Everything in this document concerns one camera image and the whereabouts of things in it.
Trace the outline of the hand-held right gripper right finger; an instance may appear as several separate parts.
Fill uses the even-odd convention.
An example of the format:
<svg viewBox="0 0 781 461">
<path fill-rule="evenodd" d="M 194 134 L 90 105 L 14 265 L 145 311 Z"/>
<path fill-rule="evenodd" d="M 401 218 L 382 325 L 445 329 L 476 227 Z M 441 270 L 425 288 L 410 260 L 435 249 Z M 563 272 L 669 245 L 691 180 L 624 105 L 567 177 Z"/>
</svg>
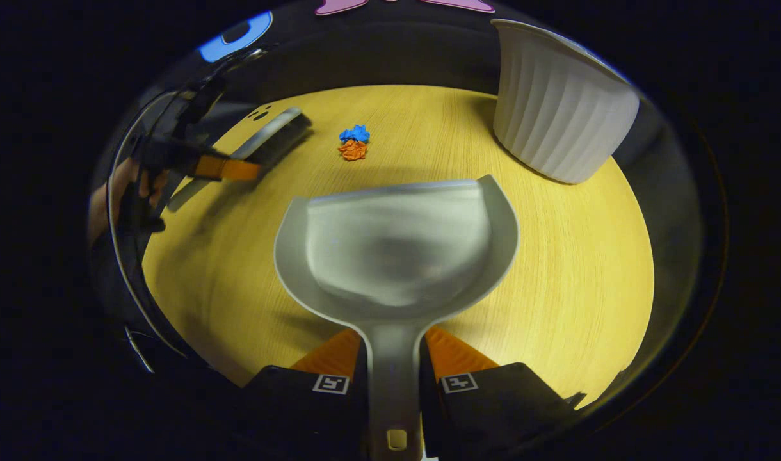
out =
<svg viewBox="0 0 781 461">
<path fill-rule="evenodd" d="M 508 459 L 586 396 L 562 397 L 522 362 L 496 364 L 440 327 L 425 333 L 419 354 L 425 459 Z"/>
</svg>

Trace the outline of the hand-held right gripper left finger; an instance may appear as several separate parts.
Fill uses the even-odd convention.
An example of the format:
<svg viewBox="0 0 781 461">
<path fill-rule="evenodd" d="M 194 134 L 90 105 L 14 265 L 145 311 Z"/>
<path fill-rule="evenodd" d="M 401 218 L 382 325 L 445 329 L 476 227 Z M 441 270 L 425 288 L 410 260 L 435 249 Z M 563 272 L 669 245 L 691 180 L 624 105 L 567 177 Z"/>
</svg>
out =
<svg viewBox="0 0 781 461">
<path fill-rule="evenodd" d="M 245 386 L 236 433 L 261 460 L 367 459 L 366 348 L 354 330 Z"/>
</svg>

